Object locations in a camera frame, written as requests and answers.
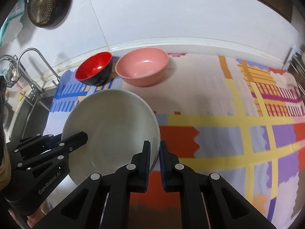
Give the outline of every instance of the bowl rim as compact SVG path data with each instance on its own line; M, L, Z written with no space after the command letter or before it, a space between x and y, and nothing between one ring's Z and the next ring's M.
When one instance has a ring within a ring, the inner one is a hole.
M132 53L132 52L134 52L134 51L138 51L138 50L141 50L141 49L147 49L147 48L158 49L158 50L161 50L164 54L166 54L166 56L167 56L167 63L166 63L166 65L165 65L162 69L160 69L160 70L154 72L153 74L150 74L150 75L144 76L144 77L125 77L125 76L123 76L123 75L121 75L121 74L118 73L118 71L116 70L116 68L117 68L117 66L118 66L118 64L119 64L119 62L120 62L120 60L121 60L123 57L125 57L126 55L128 55L128 54L130 54L130 53ZM115 64L115 72L116 72L120 77L122 77L122 78L125 78L125 79L132 79L132 80L138 80L138 79L142 79L142 78L146 78L146 77L151 77L151 76L153 76L153 75L155 75L155 74L161 72L162 70L164 70L164 69L167 67L168 63L169 63L169 59L170 59L170 56L167 54L167 52L165 52L164 50L162 50L162 49L160 49L160 48L157 48L157 47L141 47L141 48L138 48L138 49L134 49L134 50L132 50L132 51L130 51L130 52L124 54L122 57L120 57L120 59L119 59L119 60L117 61L117 63Z
M100 69L99 72L97 72L97 73L95 73L94 75L91 75L91 76L89 76L89 77L86 77L86 78L77 78L77 77L76 77L76 75L77 75L77 73L78 73L78 71L79 71L79 69L80 69L80 67L81 67L82 65L84 66L85 63L86 63L89 59L95 57L96 55L102 54L102 53L107 53L107 54L109 55L109 61L108 61L108 63L107 63L103 68ZM94 77L95 75L97 75L98 73L100 73L102 70L104 70L104 69L111 63L112 58L113 58L113 56L112 56L111 52L99 52L99 53L96 53L96 54L90 56L90 57L87 58L85 61L83 61L83 62L79 65L79 67L77 68L77 70L76 70L76 72L75 72L75 75L74 75L75 79L76 79L77 81L84 81L84 80L88 80L88 79Z

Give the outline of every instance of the pink bowl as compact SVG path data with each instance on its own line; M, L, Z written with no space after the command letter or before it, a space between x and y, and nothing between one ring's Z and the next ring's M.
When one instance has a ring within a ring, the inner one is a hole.
M115 71L126 83L146 87L163 78L168 61L167 53L159 48L140 48L121 57Z

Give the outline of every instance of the colorful tablecloth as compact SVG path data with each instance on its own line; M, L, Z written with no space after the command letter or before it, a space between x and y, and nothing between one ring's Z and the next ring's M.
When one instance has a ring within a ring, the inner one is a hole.
M58 134L86 96L122 88L141 96L156 114L169 151L195 171L222 175L277 228L287 228L305 204L305 107L293 76L250 61L169 53L167 76L135 87L115 73L90 87L64 73L45 134ZM55 206L76 187L63 182L51 194ZM160 166L148 192L132 194L129 228L181 228L179 194L165 193Z

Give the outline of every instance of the red bowl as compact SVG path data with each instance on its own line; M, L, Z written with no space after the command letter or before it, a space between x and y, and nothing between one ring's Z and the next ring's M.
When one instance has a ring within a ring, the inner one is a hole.
M97 86L107 81L112 71L112 54L97 53L86 59L76 70L75 79L90 86Z

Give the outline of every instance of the white tile wall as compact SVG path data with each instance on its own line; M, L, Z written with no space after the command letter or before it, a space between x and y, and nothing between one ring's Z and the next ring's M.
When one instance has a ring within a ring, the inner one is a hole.
M298 31L257 0L91 0L109 45L198 37L250 46L284 59Z
M300 16L290 24L257 0L73 0L65 20L55 28L37 28L26 14L22 23L18 37L2 46L0 55L19 55L36 47L52 66L108 45L119 50L177 44L175 39L180 45L199 42L208 49L206 54L211 48L210 54L223 52L214 51L222 48L245 52L250 59L268 56L282 62L290 47L305 40ZM32 77L47 70L34 52L26 53L21 62Z
M55 66L107 45L90 0L73 0L68 15L54 28L35 27L27 14L23 16L22 23L22 31L13 43L0 48L0 55L6 53L19 56L24 49L35 47L51 66ZM31 77L48 69L35 52L27 52L21 62Z

